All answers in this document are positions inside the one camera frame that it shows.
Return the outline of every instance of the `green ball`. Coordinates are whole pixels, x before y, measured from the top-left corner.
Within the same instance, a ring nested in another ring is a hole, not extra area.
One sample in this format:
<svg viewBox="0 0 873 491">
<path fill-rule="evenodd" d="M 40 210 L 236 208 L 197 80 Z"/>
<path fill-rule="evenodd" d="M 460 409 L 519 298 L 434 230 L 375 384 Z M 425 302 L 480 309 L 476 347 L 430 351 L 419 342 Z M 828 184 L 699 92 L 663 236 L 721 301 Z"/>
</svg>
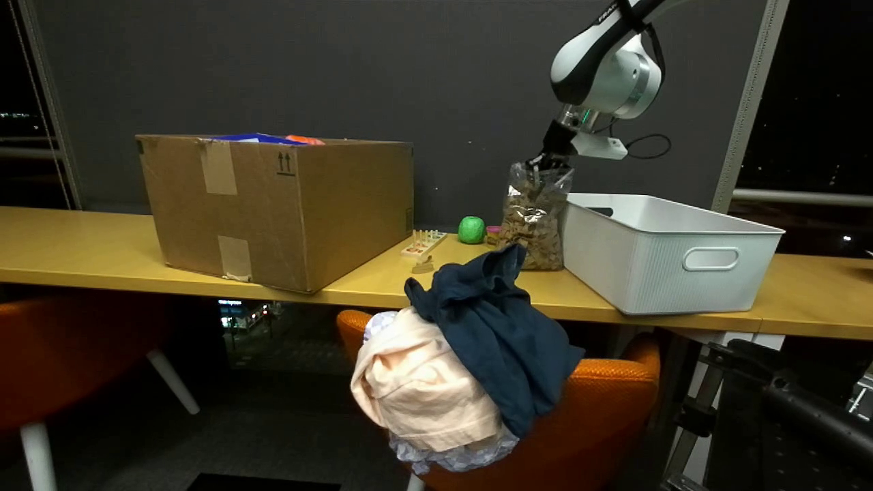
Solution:
<svg viewBox="0 0 873 491">
<path fill-rule="evenodd" d="M 476 215 L 463 215 L 457 223 L 457 240 L 460 244 L 482 244 L 485 237 L 485 221 Z"/>
</svg>

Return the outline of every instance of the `dark gray wall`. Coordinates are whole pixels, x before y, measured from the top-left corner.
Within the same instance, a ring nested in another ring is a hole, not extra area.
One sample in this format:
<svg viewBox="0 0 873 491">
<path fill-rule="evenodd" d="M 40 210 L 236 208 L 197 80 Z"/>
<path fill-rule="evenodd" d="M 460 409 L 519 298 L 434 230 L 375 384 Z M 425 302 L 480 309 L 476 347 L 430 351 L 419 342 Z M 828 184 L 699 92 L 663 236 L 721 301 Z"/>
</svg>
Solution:
<svg viewBox="0 0 873 491">
<path fill-rule="evenodd" d="M 594 0 L 33 0 L 85 208 L 142 208 L 134 133 L 296 132 L 404 140 L 418 221 L 498 221 L 510 161 L 560 113 L 549 64 Z M 764 0 L 692 0 L 656 23 L 665 90 L 617 133 L 665 158 L 575 161 L 581 191 L 710 204 Z"/>
</svg>

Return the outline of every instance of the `pink cloth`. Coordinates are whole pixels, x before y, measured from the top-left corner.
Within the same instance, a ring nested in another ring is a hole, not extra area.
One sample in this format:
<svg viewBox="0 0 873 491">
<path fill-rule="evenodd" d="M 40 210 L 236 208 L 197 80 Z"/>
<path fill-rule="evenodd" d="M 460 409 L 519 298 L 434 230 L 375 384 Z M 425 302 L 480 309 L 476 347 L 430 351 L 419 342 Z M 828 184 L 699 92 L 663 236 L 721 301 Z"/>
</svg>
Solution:
<svg viewBox="0 0 873 491">
<path fill-rule="evenodd" d="M 397 312 L 360 347 L 348 388 L 375 425 L 425 454 L 455 450 L 501 432 L 489 394 L 441 331 L 412 309 Z"/>
</svg>

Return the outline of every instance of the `small object on table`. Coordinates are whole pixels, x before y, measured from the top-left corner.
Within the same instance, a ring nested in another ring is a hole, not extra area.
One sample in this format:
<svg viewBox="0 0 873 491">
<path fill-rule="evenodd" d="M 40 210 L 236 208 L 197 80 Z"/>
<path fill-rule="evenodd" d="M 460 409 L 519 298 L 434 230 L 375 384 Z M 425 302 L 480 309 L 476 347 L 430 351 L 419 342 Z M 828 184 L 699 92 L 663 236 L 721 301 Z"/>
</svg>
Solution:
<svg viewBox="0 0 873 491">
<path fill-rule="evenodd" d="M 412 260 L 412 274 L 434 270 L 430 252 L 444 240 L 446 231 L 438 230 L 414 230 L 401 257 Z"/>
<path fill-rule="evenodd" d="M 494 223 L 494 227 L 489 227 L 489 231 L 485 231 L 485 244 L 501 248 L 501 245 L 510 244 L 510 237 L 508 237 L 508 231 L 504 231 L 498 223 Z"/>
<path fill-rule="evenodd" d="M 463 218 L 457 221 L 457 240 L 460 240 L 460 244 L 475 245 L 475 244 L 482 244 L 482 237 L 485 237 L 485 221 L 482 221 L 482 218 L 476 218 L 476 215 L 463 215 Z"/>
</svg>

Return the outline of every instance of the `orange chair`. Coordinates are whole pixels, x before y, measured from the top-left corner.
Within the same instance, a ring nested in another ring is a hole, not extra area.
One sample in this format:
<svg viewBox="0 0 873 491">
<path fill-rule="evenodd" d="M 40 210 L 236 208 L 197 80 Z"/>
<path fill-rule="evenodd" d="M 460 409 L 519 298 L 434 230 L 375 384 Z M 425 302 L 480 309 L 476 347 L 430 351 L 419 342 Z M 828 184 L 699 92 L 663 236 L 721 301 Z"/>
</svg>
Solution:
<svg viewBox="0 0 873 491">
<path fill-rule="evenodd" d="M 30 485 L 54 491 L 45 420 L 150 361 L 182 406 L 199 406 L 160 354 L 168 301 L 74 293 L 0 302 L 0 433 L 19 432 Z"/>
<path fill-rule="evenodd" d="M 336 317 L 348 361 L 358 354 L 367 319 L 371 315 L 354 309 Z M 508 458 L 457 474 L 434 466 L 419 480 L 435 491 L 596 491 L 646 432 L 656 383 L 661 350 L 646 335 L 635 338 L 618 361 L 584 358 L 562 403 Z"/>
</svg>

